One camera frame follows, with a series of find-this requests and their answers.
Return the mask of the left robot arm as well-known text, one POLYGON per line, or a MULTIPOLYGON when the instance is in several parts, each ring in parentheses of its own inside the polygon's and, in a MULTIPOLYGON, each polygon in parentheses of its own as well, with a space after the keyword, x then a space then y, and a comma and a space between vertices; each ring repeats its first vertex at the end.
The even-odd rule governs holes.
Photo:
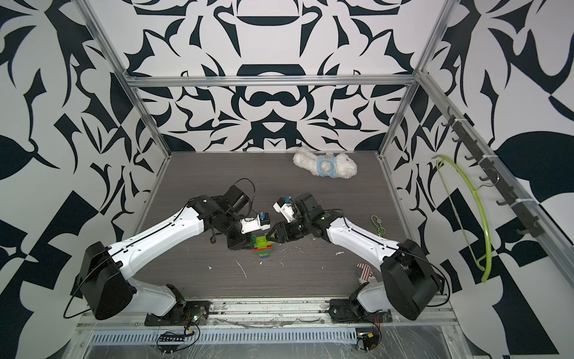
POLYGON ((177 288, 138 281, 135 275, 164 252, 207 230, 226 236, 231 250, 251 248, 251 233, 270 227, 267 213, 240 214, 251 204, 233 185, 223 195, 191 198, 176 214, 121 242, 88 247, 76 282, 95 319, 146 313, 170 323, 184 320, 188 305, 177 288))

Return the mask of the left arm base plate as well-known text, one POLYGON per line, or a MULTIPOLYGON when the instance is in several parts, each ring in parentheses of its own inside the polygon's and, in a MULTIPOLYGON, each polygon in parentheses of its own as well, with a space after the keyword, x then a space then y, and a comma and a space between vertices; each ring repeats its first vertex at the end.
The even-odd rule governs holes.
POLYGON ((147 314, 144 325, 146 327, 203 325, 209 318, 211 303, 210 301, 187 301, 185 304, 178 302, 162 317, 147 314))

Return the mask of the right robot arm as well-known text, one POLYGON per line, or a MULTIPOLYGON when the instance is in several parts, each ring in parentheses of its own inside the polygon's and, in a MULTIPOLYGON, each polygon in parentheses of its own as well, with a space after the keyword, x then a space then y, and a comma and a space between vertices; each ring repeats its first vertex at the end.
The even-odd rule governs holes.
POLYGON ((396 242, 369 232, 341 209, 324 209, 309 193, 295 199, 281 197, 273 208, 284 220, 270 229, 269 241, 287 243, 311 235, 363 259, 360 287, 348 299, 330 302, 329 314, 336 321, 369 321, 391 310, 414 321, 444 287, 442 277, 412 240, 396 242))

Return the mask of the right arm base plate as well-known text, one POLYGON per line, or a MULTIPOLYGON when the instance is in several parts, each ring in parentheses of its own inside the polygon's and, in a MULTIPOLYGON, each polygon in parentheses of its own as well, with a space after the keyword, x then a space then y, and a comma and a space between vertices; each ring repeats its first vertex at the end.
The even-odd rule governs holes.
POLYGON ((384 303, 382 309, 369 312, 357 299, 330 299, 328 314, 336 323, 391 323, 393 321, 390 303, 384 303))

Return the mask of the red lego brick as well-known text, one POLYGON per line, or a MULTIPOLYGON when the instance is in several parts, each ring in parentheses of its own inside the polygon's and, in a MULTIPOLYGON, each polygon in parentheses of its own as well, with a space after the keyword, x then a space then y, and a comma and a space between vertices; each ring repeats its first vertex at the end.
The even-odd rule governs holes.
POLYGON ((272 251, 272 248, 271 248, 271 247, 267 247, 267 248, 254 248, 254 252, 255 252, 255 253, 263 253, 263 252, 268 253, 268 252, 271 252, 271 251, 272 251))

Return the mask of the lime long lego brick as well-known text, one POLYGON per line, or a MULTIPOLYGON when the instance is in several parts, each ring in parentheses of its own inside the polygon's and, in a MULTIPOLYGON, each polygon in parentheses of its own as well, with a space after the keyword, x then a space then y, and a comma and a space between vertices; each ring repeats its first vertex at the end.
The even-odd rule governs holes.
POLYGON ((267 251, 272 248, 272 242, 264 239, 257 239, 254 245, 254 251, 267 251))

